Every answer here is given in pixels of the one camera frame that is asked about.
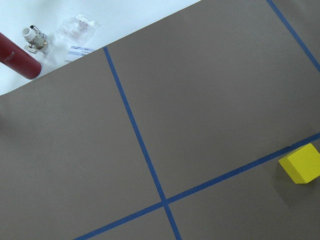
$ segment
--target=red cylinder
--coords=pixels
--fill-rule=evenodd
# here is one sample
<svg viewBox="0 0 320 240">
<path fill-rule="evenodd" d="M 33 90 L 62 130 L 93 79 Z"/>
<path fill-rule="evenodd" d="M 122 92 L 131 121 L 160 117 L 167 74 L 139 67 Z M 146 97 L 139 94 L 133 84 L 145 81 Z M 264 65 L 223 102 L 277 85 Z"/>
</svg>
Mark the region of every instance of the red cylinder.
<svg viewBox="0 0 320 240">
<path fill-rule="evenodd" d="M 0 32 L 0 62 L 27 79 L 41 72 L 41 64 Z"/>
</svg>

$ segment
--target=white surface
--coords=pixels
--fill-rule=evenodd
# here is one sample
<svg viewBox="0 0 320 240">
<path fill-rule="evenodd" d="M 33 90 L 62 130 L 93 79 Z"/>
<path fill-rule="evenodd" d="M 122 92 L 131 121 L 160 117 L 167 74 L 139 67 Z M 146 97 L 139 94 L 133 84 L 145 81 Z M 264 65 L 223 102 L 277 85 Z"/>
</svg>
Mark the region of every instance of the white surface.
<svg viewBox="0 0 320 240">
<path fill-rule="evenodd" d="M 61 23 L 78 13 L 98 21 L 100 27 L 89 39 L 86 48 L 99 49 L 199 0 L 0 0 L 0 32 L 22 49 L 27 44 L 21 30 L 35 25 L 54 41 L 51 52 L 32 54 L 41 62 L 43 76 L 65 64 L 70 46 L 75 44 L 55 37 Z M 0 95 L 8 93 L 30 80 L 0 64 Z"/>
</svg>

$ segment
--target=plastic bag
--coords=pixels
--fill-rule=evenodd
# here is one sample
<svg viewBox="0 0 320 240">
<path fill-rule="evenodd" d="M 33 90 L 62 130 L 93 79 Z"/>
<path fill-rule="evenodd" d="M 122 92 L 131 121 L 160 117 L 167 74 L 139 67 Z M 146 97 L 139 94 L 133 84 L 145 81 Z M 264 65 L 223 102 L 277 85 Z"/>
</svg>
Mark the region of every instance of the plastic bag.
<svg viewBox="0 0 320 240">
<path fill-rule="evenodd" d="M 98 27 L 98 22 L 91 17 L 78 14 L 63 21 L 58 34 L 82 47 L 95 34 Z"/>
</svg>

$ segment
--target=cube top face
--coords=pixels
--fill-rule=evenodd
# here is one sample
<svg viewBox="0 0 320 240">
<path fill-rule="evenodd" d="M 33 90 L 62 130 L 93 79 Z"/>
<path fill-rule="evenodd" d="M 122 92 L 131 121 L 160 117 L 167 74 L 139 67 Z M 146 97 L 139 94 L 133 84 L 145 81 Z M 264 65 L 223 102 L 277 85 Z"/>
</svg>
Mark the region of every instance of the cube top face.
<svg viewBox="0 0 320 240">
<path fill-rule="evenodd" d="M 281 158 L 279 163 L 296 184 L 309 183 L 320 176 L 320 153 L 311 143 Z"/>
</svg>

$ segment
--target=yellow cube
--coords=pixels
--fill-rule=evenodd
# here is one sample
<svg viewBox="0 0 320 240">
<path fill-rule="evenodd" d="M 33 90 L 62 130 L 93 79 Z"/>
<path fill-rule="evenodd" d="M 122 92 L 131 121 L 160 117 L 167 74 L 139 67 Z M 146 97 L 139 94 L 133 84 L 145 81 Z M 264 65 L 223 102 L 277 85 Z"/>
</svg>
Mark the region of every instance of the yellow cube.
<svg viewBox="0 0 320 240">
<path fill-rule="evenodd" d="M 311 143 L 292 151 L 279 163 L 295 184 L 307 184 L 320 176 L 320 153 Z"/>
</svg>

